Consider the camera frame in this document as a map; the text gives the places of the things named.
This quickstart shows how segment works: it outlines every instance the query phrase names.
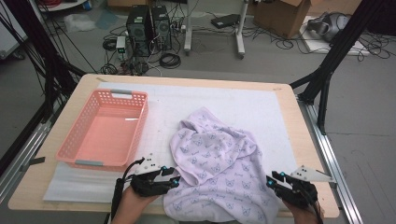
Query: gray floor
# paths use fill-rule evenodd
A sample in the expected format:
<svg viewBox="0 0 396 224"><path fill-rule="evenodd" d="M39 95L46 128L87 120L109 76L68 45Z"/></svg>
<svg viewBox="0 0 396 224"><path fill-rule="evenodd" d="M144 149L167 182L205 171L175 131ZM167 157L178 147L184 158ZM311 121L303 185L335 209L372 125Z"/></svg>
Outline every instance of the gray floor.
<svg viewBox="0 0 396 224"><path fill-rule="evenodd" d="M87 12L93 21L99 21L103 13L97 8ZM198 22L210 27L208 18ZM104 63L102 37L124 23L124 17L120 17L108 29L73 33L70 37L97 70ZM64 35L61 37L69 60L91 71ZM325 57L302 54L296 46L280 49L268 35L259 35L244 39L247 54L240 60L232 36L203 32L194 34L193 38L190 56L181 51L181 66L175 70L160 68L163 77L291 83L313 72ZM394 42L388 48L396 52ZM332 78L326 130L364 223L390 224L396 219L393 186L396 175L391 171L396 159L395 59L369 56L359 62L357 57L348 56ZM147 75L157 77L160 73L151 69ZM0 156L43 102L41 92L28 60L0 62ZM102 223L105 218L105 214L98 213L11 211L7 208L8 197L0 205L0 223ZM280 218L276 222L292 223L292 220ZM346 220L341 215L326 223L346 223Z"/></svg>

